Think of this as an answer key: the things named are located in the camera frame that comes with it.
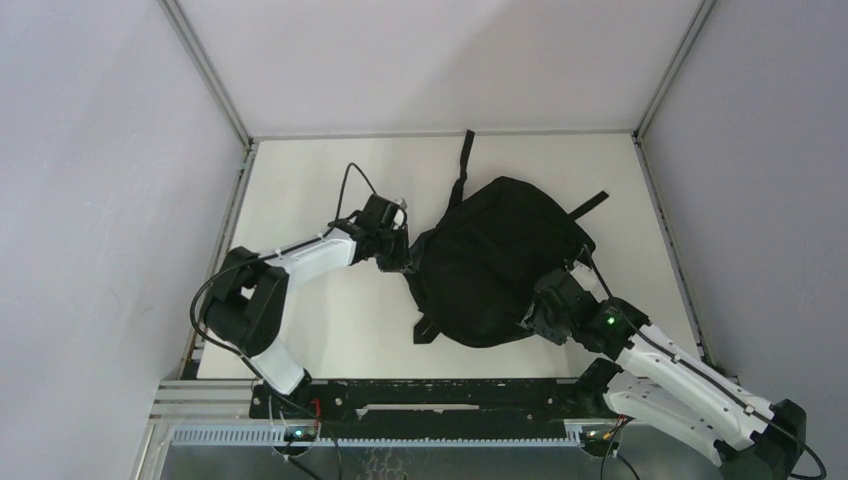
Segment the black student backpack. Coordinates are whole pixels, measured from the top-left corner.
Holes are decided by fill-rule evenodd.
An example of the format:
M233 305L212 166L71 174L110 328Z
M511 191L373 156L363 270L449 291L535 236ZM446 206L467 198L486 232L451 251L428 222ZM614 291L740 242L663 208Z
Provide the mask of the black student backpack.
M444 215L410 248L404 278L421 314L413 341L444 335L491 348L538 335L561 345L568 330L549 309L535 310L535 287L595 250L577 221L609 195L601 191L567 212L536 186L501 176L466 197L474 139L467 131Z

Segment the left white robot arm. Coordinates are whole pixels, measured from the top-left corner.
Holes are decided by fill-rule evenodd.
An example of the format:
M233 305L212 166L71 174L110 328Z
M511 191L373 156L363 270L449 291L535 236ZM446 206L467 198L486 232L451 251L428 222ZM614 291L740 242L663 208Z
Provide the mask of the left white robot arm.
M369 196L365 206L329 222L318 235L265 252L230 250L220 270L197 291L190 321L207 342L236 355L274 392L290 417L305 414L313 394L308 372L281 337L289 293L331 271L375 259L384 272L409 265L404 201Z

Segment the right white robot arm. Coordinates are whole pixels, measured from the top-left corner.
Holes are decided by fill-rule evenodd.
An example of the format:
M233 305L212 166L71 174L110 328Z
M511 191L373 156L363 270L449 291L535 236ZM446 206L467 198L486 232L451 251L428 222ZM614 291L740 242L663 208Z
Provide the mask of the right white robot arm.
M771 402L688 354L641 310L602 298L595 271L576 262L534 286L522 322L555 343L596 354L580 380L584 412L642 421L697 451L725 479L790 479L804 453L806 413Z

